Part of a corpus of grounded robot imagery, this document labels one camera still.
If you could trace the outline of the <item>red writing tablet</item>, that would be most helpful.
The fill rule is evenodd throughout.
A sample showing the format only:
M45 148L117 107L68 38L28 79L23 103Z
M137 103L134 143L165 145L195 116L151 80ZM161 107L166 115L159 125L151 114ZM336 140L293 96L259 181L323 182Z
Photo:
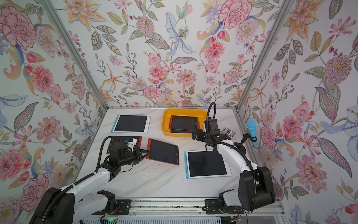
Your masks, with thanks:
M148 160L160 161L173 165L179 165L179 147L155 139L148 139Z
M115 139L111 139L110 144L107 148L107 152L106 154L110 153L110 148L112 146L114 146L117 142L122 141L125 143L129 143L129 142L134 142L134 139L136 140L136 147L140 148L141 147L141 141L142 141L142 136L117 136Z
M172 115L169 123L171 133L193 133L199 127L197 117Z

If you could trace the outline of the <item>blue-edged writing tablet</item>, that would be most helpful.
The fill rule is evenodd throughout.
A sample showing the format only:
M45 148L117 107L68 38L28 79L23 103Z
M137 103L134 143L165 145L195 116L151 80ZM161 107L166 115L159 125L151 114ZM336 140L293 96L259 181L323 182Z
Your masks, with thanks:
M185 151L184 159L187 179L232 176L228 161L216 151Z
M119 114L112 133L148 133L151 115Z

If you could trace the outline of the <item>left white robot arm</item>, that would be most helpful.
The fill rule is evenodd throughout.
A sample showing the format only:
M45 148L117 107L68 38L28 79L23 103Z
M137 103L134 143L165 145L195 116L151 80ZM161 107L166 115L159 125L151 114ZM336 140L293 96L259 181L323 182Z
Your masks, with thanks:
M61 188L50 188L42 196L30 223L32 224L75 224L84 218L103 212L105 216L120 209L116 195L100 190L95 195L89 194L104 184L112 181L122 172L125 165L137 165L144 160L149 151L141 149L134 142L119 140L110 154L102 159L103 147L100 148L95 170L85 177Z

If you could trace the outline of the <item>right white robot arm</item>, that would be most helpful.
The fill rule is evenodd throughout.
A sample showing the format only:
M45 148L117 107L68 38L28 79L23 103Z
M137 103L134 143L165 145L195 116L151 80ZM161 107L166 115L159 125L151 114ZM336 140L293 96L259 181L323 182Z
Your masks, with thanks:
M258 208L273 204L276 201L273 181L270 170L250 161L246 156L244 143L247 139L257 142L254 120L249 120L247 128L249 133L243 135L240 143L232 142L218 128L217 119L208 118L204 121L205 129L194 129L192 139L206 143L213 147L214 151L228 160L240 175L237 190L227 190L219 194L217 200L221 210L229 207L242 207L245 211L253 211Z

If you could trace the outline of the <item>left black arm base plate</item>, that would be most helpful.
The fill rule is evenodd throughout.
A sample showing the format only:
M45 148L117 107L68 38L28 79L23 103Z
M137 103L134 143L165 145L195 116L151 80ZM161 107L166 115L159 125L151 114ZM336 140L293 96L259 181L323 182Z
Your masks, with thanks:
M109 203L104 210L95 212L93 215L128 215L131 207L131 200L129 199L116 199Z

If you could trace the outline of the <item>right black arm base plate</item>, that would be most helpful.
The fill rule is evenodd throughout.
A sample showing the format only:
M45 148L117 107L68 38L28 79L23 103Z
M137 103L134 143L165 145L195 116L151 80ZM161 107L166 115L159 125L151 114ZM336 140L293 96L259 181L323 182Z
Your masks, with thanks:
M241 215L244 214L242 207L228 206L221 199L205 199L202 210L207 215Z

